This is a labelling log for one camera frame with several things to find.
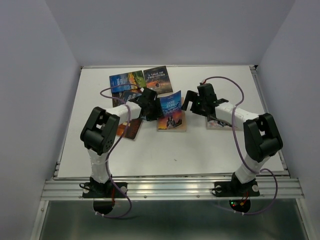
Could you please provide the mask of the Three Days to See book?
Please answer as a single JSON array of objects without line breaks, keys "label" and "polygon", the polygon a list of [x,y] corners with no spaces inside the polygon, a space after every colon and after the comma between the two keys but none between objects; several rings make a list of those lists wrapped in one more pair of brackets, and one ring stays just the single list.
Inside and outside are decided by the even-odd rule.
[{"label": "Three Days to See book", "polygon": [[131,99],[137,98],[142,94],[142,92],[140,90],[125,90],[122,92],[118,92],[118,93],[113,93],[112,94],[112,106],[113,107],[117,107],[119,105],[123,104],[123,101],[128,102]]}]

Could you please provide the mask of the Nineteen Eighty-Four blue book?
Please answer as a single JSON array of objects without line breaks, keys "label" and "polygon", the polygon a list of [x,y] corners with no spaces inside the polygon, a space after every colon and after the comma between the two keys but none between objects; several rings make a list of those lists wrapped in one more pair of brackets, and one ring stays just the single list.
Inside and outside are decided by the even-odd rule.
[{"label": "Nineteen Eighty-Four blue book", "polygon": [[181,110],[185,111],[187,109],[186,104],[185,104],[185,98],[181,98]]}]

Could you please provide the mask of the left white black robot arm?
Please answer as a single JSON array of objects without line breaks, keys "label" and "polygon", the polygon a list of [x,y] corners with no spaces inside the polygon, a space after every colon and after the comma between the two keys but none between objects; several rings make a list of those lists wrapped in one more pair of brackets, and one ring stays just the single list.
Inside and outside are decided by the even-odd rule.
[{"label": "left white black robot arm", "polygon": [[130,100],[116,100],[121,102],[116,107],[93,108],[81,131],[80,140],[88,151],[91,164],[89,181],[79,185],[83,198],[110,198],[127,185],[116,185],[109,170],[110,154],[119,143],[116,140],[118,126],[139,118],[154,121],[163,116],[158,94],[152,89],[144,88],[141,95]]}]

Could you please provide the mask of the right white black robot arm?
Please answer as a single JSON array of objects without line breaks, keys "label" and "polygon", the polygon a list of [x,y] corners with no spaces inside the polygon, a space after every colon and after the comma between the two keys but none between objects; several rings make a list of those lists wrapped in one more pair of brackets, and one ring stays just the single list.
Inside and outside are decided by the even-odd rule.
[{"label": "right white black robot arm", "polygon": [[269,113],[248,112],[228,100],[218,99],[210,83],[202,83],[197,91],[188,90],[182,110],[190,107],[192,113],[213,117],[230,124],[232,129],[242,130],[246,155],[241,166],[232,174],[230,181],[215,182],[216,197],[250,197],[260,195],[256,176],[263,165],[283,148],[283,141],[273,116]]}]

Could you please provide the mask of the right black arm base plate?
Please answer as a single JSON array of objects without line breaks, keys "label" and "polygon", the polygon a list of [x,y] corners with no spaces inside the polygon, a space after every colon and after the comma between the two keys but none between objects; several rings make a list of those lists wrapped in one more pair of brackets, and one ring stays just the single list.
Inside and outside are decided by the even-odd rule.
[{"label": "right black arm base plate", "polygon": [[244,184],[233,181],[217,181],[214,183],[214,187],[212,190],[218,198],[260,196],[259,187],[255,180]]}]

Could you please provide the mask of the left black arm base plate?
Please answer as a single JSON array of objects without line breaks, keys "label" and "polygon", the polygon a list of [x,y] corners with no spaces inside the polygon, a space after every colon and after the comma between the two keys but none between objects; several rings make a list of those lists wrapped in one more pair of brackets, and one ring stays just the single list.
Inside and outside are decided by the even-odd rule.
[{"label": "left black arm base plate", "polygon": [[80,183],[79,187],[82,189],[82,197],[84,199],[124,199],[125,196],[115,186],[108,181],[106,184],[95,185],[90,182]]}]

